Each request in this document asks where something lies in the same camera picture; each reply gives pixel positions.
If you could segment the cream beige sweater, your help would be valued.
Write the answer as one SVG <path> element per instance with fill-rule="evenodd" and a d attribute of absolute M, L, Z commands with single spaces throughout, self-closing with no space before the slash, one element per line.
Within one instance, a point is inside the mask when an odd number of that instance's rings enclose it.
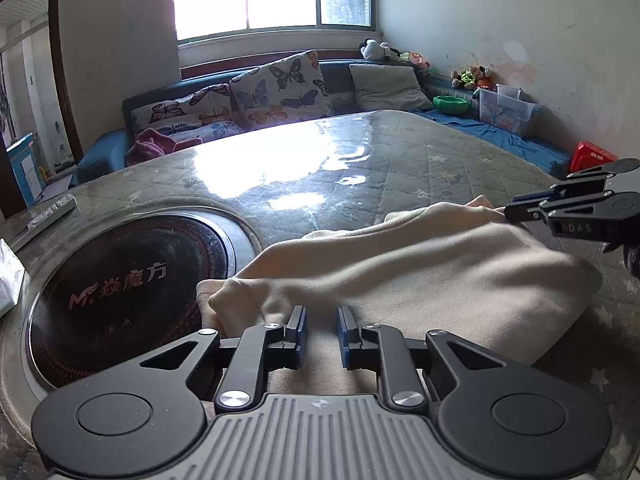
<path fill-rule="evenodd" d="M 273 244 L 232 278 L 198 283 L 202 323 L 224 336 L 308 315 L 303 366 L 279 370 L 275 393 L 369 393 L 374 375 L 342 365 L 336 310 L 410 338 L 448 332 L 533 364 L 586 310 L 602 283 L 587 260 L 538 242 L 484 197 L 395 211 L 355 231 Z"/>

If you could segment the red plastic stool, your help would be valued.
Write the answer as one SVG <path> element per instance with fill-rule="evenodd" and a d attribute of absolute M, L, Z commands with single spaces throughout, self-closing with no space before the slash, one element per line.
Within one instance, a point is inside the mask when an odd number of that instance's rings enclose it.
<path fill-rule="evenodd" d="M 572 174 L 608 162 L 615 162 L 617 159 L 616 155 L 597 144 L 588 141 L 579 142 L 570 161 L 570 166 L 568 166 L 568 172 Z"/>

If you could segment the clear plastic storage box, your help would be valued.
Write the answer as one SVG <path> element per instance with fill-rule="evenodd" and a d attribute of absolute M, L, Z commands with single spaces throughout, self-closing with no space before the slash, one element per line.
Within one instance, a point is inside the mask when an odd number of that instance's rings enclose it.
<path fill-rule="evenodd" d="M 473 93 L 478 101 L 481 122 L 509 131 L 521 138 L 534 135 L 536 123 L 544 107 L 531 101 L 518 87 L 497 84 L 497 90 L 478 88 Z"/>

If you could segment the blue corner sofa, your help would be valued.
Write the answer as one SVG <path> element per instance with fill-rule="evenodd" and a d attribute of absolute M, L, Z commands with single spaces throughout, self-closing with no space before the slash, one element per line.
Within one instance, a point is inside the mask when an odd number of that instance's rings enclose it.
<path fill-rule="evenodd" d="M 530 132 L 541 108 L 526 103 L 519 125 L 480 121 L 480 101 L 446 115 L 436 107 L 445 89 L 409 63 L 325 61 L 308 50 L 242 70 L 189 78 L 122 102 L 124 128 L 102 134 L 81 159 L 70 183 L 78 186 L 128 166 L 213 140 L 337 115 L 405 110 L 478 136 L 555 177 L 570 156 Z"/>

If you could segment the green plastic bowl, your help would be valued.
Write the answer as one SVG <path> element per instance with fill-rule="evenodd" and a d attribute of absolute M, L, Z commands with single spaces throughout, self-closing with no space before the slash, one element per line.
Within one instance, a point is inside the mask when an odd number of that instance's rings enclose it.
<path fill-rule="evenodd" d="M 442 114 L 454 116 L 464 115 L 470 108 L 470 102 L 466 99 L 458 96 L 447 96 L 446 94 L 435 96 L 433 105 Z"/>

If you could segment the colourful plush toys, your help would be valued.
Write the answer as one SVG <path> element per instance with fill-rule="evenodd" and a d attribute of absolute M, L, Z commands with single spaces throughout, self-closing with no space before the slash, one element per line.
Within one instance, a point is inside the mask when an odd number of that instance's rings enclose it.
<path fill-rule="evenodd" d="M 470 65 L 466 70 L 458 72 L 453 70 L 450 73 L 451 85 L 454 88 L 465 90 L 484 89 L 491 90 L 494 83 L 491 80 L 491 69 L 481 65 Z"/>

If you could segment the black round induction cooktop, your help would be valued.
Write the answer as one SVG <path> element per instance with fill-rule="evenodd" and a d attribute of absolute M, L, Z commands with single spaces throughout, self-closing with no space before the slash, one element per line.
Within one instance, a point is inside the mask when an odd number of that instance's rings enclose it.
<path fill-rule="evenodd" d="M 51 391 L 201 326 L 196 286 L 235 268 L 212 218 L 151 214 L 90 238 L 48 278 L 29 315 L 29 366 Z"/>

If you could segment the grey plain pillow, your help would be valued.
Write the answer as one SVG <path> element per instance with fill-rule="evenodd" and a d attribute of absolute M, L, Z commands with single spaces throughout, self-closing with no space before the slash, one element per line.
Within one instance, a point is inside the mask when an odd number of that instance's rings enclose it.
<path fill-rule="evenodd" d="M 423 92 L 412 67 L 378 64 L 350 64 L 356 103 L 372 110 L 431 110 L 433 104 Z"/>

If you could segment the panda plush toy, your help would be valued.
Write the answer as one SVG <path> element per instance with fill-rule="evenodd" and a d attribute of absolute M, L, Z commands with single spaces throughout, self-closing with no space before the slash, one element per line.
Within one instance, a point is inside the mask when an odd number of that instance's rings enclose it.
<path fill-rule="evenodd" d="M 392 48 L 387 42 L 378 42 L 378 40 L 369 38 L 364 40 L 359 51 L 361 56 L 367 61 L 376 62 L 398 62 L 400 60 L 400 52 Z"/>

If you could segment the magenta cloth on sofa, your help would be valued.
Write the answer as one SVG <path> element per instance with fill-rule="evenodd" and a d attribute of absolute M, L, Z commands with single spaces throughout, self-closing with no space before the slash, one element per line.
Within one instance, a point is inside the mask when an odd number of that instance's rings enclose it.
<path fill-rule="evenodd" d="M 203 141 L 197 136 L 176 141 L 171 136 L 166 136 L 166 134 L 160 133 L 153 128 L 147 128 L 134 139 L 134 144 L 125 155 L 125 162 L 130 167 L 148 160 L 174 154 L 187 148 L 194 148 L 194 146 L 202 143 Z"/>

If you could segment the left butterfly cushion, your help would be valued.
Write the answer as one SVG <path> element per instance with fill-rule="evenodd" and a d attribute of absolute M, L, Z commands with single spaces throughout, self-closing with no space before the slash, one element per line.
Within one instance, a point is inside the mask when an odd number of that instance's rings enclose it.
<path fill-rule="evenodd" d="M 207 143 L 244 132 L 233 120 L 228 84 L 211 84 L 181 98 L 140 106 L 131 112 L 131 120 L 135 136 L 151 128 L 176 142 Z"/>

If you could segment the butterfly cushion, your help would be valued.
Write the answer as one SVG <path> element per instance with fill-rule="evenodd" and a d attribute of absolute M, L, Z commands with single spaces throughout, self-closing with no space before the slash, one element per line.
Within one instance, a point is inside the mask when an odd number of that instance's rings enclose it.
<path fill-rule="evenodd" d="M 131 112 L 131 120 L 135 136 L 151 128 L 176 142 L 207 143 L 244 132 L 233 120 L 228 84 L 211 84 L 181 98 L 140 106 Z"/>
<path fill-rule="evenodd" d="M 236 76 L 230 89 L 252 130 L 333 115 L 318 52 L 308 50 Z"/>

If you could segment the grey remote control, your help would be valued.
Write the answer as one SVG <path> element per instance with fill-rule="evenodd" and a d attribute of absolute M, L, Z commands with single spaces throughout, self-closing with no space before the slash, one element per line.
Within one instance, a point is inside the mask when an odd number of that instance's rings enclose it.
<path fill-rule="evenodd" d="M 17 252 L 40 233 L 49 229 L 56 222 L 70 214 L 77 207 L 76 198 L 72 194 L 66 194 L 52 203 L 47 209 L 36 214 L 32 220 L 26 223 L 23 229 L 9 242 L 9 246 Z"/>

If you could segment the right butterfly cushion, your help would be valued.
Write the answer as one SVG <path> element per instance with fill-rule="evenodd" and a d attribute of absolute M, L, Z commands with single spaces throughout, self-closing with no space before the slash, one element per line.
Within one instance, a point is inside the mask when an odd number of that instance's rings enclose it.
<path fill-rule="evenodd" d="M 333 115 L 318 52 L 308 50 L 236 76 L 230 89 L 252 130 Z"/>

